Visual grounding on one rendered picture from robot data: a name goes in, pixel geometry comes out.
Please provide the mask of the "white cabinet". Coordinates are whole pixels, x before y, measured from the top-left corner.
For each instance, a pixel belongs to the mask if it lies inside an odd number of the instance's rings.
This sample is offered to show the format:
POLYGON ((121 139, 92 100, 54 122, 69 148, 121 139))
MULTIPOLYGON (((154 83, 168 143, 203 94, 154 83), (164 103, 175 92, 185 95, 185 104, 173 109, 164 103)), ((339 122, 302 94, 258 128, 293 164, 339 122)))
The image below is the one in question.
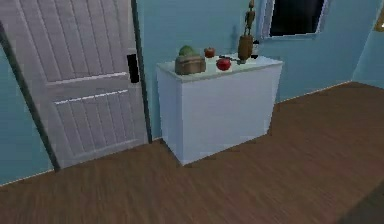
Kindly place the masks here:
POLYGON ((259 56, 227 71, 206 61, 206 70, 175 73, 175 63, 156 68, 162 139, 186 165, 268 132, 284 63, 259 56))

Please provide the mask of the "brown bread loaf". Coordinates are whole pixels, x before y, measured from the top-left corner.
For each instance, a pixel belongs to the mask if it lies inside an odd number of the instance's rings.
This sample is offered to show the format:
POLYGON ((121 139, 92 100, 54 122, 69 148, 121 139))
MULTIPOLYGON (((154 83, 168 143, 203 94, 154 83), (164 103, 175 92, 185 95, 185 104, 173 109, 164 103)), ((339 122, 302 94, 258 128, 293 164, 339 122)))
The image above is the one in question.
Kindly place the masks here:
POLYGON ((178 56, 175 60, 175 72, 178 75, 201 73, 206 70, 206 62, 202 56, 178 56))

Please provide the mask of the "green lettuce head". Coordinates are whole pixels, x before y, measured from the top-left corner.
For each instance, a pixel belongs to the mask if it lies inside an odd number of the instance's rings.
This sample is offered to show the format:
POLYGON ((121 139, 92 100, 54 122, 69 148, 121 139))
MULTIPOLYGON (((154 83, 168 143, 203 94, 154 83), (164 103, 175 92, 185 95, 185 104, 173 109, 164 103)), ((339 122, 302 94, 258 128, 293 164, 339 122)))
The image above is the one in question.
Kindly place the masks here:
POLYGON ((196 56, 197 52, 189 45, 184 45, 179 50, 180 56, 196 56))

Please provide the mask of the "brown figure statue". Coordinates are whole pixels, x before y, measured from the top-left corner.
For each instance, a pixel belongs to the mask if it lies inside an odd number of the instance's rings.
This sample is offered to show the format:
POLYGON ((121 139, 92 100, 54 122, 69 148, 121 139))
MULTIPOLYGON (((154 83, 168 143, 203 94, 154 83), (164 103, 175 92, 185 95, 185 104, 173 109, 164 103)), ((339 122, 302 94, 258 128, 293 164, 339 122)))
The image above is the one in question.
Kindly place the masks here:
POLYGON ((239 45, 238 45, 238 58, 240 62, 244 64, 246 60, 252 54, 253 47, 253 36, 251 35, 252 24, 255 20, 255 11, 254 11, 255 1, 250 0, 248 4, 248 11, 245 14, 245 27, 244 32, 240 36, 239 45))

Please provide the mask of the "white panelled room door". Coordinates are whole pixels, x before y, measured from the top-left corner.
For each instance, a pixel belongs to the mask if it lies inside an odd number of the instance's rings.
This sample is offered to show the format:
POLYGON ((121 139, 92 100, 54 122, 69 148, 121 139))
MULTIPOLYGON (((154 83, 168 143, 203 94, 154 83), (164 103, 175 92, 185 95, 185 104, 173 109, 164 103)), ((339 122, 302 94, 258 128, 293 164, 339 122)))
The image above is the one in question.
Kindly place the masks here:
POLYGON ((133 0, 0 0, 0 24, 58 165, 148 141, 133 0))

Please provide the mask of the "white framed window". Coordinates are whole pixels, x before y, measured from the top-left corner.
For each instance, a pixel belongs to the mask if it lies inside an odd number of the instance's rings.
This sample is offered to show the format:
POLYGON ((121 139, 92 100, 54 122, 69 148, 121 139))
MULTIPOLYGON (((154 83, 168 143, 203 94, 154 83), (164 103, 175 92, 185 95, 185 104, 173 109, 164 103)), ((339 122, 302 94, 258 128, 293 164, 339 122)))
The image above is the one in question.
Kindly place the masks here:
POLYGON ((260 0, 261 39, 313 36, 322 31, 331 0, 260 0))

